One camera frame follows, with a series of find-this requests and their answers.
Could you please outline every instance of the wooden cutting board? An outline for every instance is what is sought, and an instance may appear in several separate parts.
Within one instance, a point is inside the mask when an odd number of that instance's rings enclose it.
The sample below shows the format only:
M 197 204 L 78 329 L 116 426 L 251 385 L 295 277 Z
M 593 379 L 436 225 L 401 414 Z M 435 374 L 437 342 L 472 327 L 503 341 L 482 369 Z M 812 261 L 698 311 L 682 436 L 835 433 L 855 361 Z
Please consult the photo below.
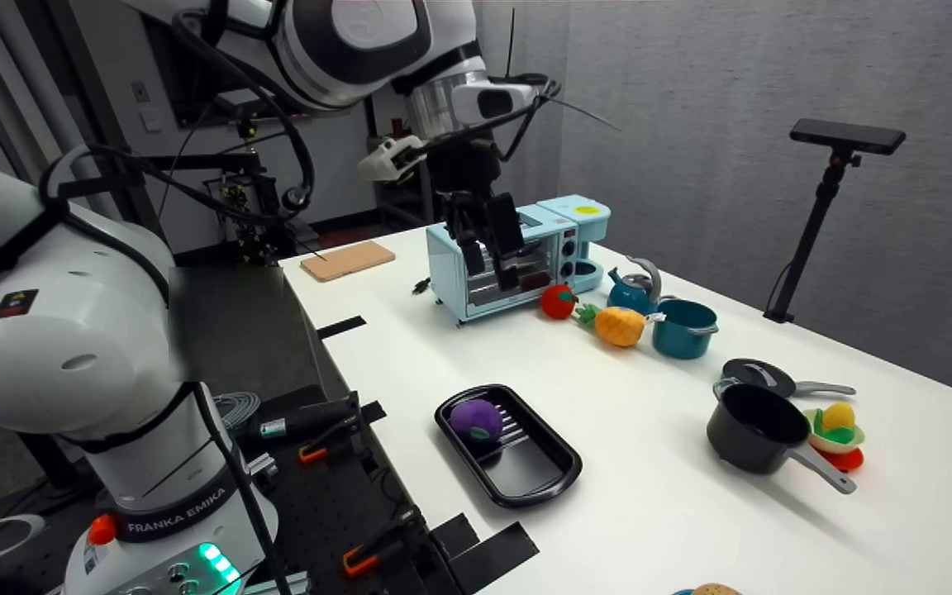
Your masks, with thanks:
M 318 281 L 327 282 L 395 259 L 396 254 L 377 242 L 364 241 L 350 248 L 302 260 L 299 266 Z

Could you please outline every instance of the toy toaster oven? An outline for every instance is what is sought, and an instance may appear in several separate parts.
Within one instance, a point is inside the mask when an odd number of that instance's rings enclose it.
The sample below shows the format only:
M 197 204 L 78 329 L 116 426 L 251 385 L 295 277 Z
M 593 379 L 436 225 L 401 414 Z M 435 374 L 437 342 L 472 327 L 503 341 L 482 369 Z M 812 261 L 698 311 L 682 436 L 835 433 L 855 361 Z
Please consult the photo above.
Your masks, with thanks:
M 498 287 L 491 257 L 483 252 L 484 271 L 469 275 L 446 226 L 428 226 L 428 272 L 431 290 L 459 323 L 531 302 L 545 288 L 567 285 L 572 293 L 600 285 L 604 269 L 589 259 L 589 244 L 603 240 L 612 211 L 600 202 L 571 195 L 519 207 L 524 249 L 516 259 L 517 287 Z

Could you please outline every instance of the teal pot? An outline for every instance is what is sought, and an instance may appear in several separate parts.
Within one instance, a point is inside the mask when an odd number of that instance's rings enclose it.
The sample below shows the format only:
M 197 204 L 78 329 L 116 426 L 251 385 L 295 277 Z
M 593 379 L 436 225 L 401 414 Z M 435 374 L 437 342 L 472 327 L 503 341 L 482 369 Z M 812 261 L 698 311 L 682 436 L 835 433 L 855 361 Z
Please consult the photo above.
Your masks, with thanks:
M 653 328 L 653 347 L 659 353 L 680 360 L 706 354 L 711 335 L 718 332 L 714 310 L 688 300 L 663 300 L 657 312 L 666 317 Z

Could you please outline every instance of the camera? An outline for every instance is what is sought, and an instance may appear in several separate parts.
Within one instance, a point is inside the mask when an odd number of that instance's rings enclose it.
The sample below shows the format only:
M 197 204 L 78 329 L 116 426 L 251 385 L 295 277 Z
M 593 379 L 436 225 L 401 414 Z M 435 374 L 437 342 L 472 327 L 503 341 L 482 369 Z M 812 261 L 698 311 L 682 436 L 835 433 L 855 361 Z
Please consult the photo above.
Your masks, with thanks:
M 788 135 L 801 143 L 824 145 L 833 150 L 872 152 L 876 155 L 891 155 L 906 139 L 906 132 L 891 128 L 810 120 L 808 117 L 797 121 Z

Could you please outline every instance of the orange button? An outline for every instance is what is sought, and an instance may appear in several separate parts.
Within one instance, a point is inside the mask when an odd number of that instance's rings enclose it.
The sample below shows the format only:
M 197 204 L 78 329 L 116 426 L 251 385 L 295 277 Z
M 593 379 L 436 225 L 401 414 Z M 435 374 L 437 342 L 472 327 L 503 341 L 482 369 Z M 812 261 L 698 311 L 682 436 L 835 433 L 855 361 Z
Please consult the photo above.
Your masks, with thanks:
M 94 545 L 105 545 L 117 538 L 117 519 L 113 515 L 101 515 L 90 524 L 87 539 Z

